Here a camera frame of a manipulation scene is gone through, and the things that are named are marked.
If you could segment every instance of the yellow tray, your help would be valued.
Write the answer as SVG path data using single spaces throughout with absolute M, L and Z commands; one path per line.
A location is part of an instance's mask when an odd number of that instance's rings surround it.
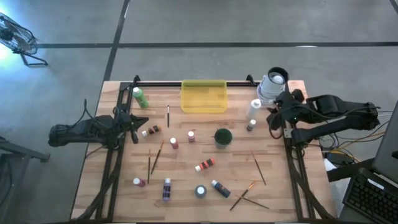
M 183 80 L 181 109 L 186 113 L 224 113 L 227 107 L 225 80 Z

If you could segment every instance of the black keyboard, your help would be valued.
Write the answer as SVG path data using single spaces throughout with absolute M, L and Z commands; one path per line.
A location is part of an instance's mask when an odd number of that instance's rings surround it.
M 398 224 L 398 189 L 366 169 L 351 178 L 343 203 L 376 223 Z

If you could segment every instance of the blue paint bottle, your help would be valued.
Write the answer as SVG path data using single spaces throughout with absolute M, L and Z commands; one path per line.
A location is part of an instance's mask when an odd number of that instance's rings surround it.
M 167 202 L 170 200 L 170 192 L 171 192 L 171 179 L 166 178 L 164 180 L 164 186 L 163 186 L 163 201 Z
M 216 180 L 211 181 L 212 186 L 221 193 L 224 197 L 228 198 L 231 192 L 227 190 L 222 184 L 217 182 Z

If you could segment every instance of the concrete floor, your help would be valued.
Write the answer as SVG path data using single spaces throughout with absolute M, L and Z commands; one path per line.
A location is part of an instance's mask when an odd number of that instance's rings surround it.
M 123 1 L 3 0 L 0 12 L 30 28 L 41 44 L 111 44 Z M 398 14 L 388 0 L 131 0 L 120 43 L 396 41 Z M 68 220 L 86 144 L 52 148 L 48 133 L 75 122 L 84 98 L 95 112 L 110 52 L 39 49 L 50 66 L 27 68 L 0 46 L 0 136 L 51 153 L 46 164 L 30 163 L 9 223 Z M 280 66 L 291 79 L 305 80 L 309 95 L 371 101 L 389 111 L 398 100 L 397 58 L 396 47 L 118 49 L 110 79 L 261 79 Z M 350 150 L 367 159 L 378 144 Z

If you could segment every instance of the wooden table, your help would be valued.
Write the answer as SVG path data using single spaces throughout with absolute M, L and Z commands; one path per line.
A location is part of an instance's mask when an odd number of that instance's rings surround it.
M 111 114 L 116 105 L 120 82 L 105 82 L 98 103 L 97 116 Z M 299 88 L 306 96 L 303 81 L 289 81 L 290 90 Z M 180 108 L 179 87 L 143 87 L 149 107 L 141 109 L 134 100 L 132 113 L 147 116 L 146 122 L 138 131 L 139 144 L 133 144 L 129 133 L 124 148 L 123 164 L 119 180 L 118 196 L 114 210 L 114 222 L 286 222 L 297 221 L 293 193 L 286 162 L 283 140 L 272 139 L 268 133 L 266 117 L 261 110 L 257 125 L 252 132 L 246 131 L 248 121 L 246 110 L 256 97 L 254 87 L 228 87 L 228 109 L 223 114 L 186 114 Z M 170 128 L 167 128 L 167 105 L 170 105 Z M 141 131 L 159 124 L 160 133 L 143 137 Z M 217 128 L 228 128 L 233 141 L 225 150 L 215 147 L 214 133 Z M 189 143 L 188 131 L 194 130 L 196 141 Z M 169 140 L 175 137 L 179 142 L 177 150 L 172 149 Z M 165 145 L 150 177 L 150 184 L 141 188 L 135 186 L 135 177 L 147 179 L 148 152 L 151 149 L 151 163 L 160 147 Z M 88 152 L 98 144 L 90 144 Z M 267 182 L 265 186 L 251 156 L 256 159 Z M 72 218 L 78 217 L 94 199 L 101 184 L 106 149 L 101 149 L 86 159 L 80 179 Z M 215 165 L 201 172 L 195 166 L 209 158 Z M 310 188 L 320 203 L 335 215 L 334 203 L 326 176 L 325 166 L 318 147 L 305 150 Z M 171 201 L 162 201 L 164 179 L 171 178 Z M 215 179 L 231 191 L 224 198 L 210 184 Z M 254 187 L 246 195 L 258 203 L 266 205 L 266 210 L 247 201 L 240 201 L 232 212 L 232 204 L 252 181 Z M 196 198 L 194 189 L 203 184 L 207 195 Z M 305 198 L 301 192 L 303 209 L 306 212 Z M 104 211 L 108 209 L 108 198 Z

